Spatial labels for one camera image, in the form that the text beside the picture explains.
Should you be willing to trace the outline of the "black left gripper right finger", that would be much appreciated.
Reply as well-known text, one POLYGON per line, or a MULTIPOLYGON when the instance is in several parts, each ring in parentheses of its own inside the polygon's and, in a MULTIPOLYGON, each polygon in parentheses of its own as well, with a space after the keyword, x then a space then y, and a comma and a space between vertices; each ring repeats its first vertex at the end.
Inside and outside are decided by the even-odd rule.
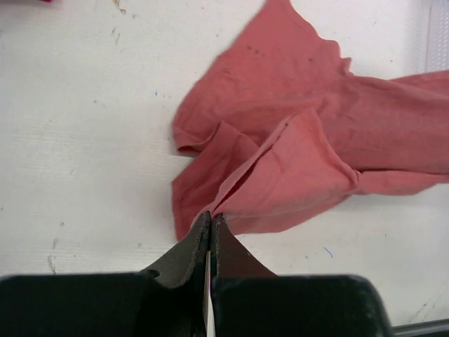
POLYGON ((211 225, 216 336, 392 336, 373 285, 356 275, 278 276, 231 233, 211 225))

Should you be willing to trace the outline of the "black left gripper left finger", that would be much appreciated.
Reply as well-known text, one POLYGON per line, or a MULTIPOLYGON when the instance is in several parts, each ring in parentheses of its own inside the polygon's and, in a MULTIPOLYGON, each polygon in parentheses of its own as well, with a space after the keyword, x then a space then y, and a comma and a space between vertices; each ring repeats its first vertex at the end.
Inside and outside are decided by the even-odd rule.
POLYGON ((2 336, 206 336, 210 214, 138 272, 1 278, 2 336))

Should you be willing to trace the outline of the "salmon pink t shirt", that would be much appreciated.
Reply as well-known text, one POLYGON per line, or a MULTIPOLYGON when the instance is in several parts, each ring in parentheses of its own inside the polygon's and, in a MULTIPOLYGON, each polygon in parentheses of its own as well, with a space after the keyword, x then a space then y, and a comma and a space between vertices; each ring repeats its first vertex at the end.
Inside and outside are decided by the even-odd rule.
POLYGON ((172 183, 182 239, 203 212, 234 234, 281 232, 354 194, 448 182, 448 73, 352 74, 289 1, 267 1, 177 109, 194 156, 172 183))

